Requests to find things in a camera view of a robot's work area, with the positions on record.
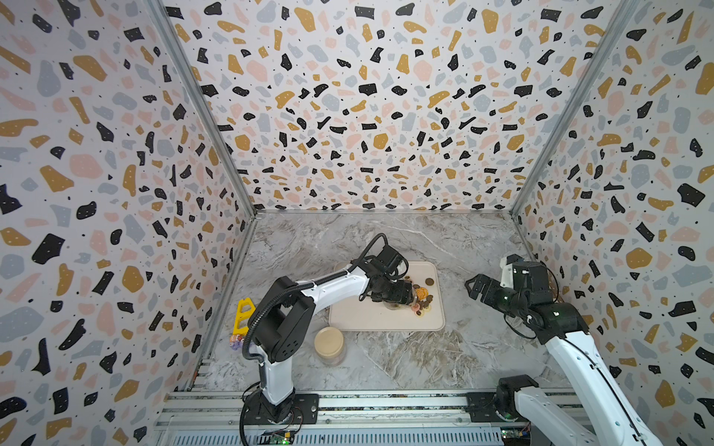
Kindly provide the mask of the jar with beige lid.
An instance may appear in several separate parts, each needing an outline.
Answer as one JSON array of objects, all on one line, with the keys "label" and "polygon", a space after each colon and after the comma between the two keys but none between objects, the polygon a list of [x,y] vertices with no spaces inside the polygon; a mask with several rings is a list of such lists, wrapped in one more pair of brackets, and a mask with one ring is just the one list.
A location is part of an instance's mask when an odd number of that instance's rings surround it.
[{"label": "jar with beige lid", "polygon": [[325,327],[317,333],[314,349],[323,363],[330,366],[340,365],[346,354],[344,335],[335,327]]}]

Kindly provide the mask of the clear plastic cookie jar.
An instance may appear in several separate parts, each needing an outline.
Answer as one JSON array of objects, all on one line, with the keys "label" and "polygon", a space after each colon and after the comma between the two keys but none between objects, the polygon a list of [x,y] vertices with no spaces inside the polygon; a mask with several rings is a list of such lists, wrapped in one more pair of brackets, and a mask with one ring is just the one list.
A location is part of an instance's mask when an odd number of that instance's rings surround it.
[{"label": "clear plastic cookie jar", "polygon": [[408,282],[396,282],[382,293],[382,302],[388,307],[410,307],[414,297]]}]

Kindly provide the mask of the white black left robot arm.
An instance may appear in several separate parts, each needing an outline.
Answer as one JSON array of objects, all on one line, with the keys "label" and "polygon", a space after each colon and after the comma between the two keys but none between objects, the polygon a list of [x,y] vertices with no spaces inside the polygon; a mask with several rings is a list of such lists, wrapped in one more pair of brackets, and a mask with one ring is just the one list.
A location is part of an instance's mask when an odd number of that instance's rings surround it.
[{"label": "white black left robot arm", "polygon": [[338,302],[356,297],[409,307],[416,300],[405,276],[409,262],[386,243],[376,255],[364,251],[347,266],[313,280],[281,277],[247,323],[241,353],[258,364],[260,385],[245,406],[261,421],[280,423],[295,412],[297,392],[292,357],[300,349],[312,317]]}]

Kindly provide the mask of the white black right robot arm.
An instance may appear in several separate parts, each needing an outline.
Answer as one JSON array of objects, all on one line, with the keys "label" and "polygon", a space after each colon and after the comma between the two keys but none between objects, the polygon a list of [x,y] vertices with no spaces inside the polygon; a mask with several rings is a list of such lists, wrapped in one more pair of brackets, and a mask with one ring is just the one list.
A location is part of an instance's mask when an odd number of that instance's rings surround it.
[{"label": "white black right robot arm", "polygon": [[478,274],[465,282],[469,297],[518,319],[565,372],[591,425],[583,427],[528,375],[504,377],[494,397],[504,421],[526,421],[552,445],[658,445],[609,372],[579,311],[559,299],[555,274],[542,263],[509,255],[498,279]]}]

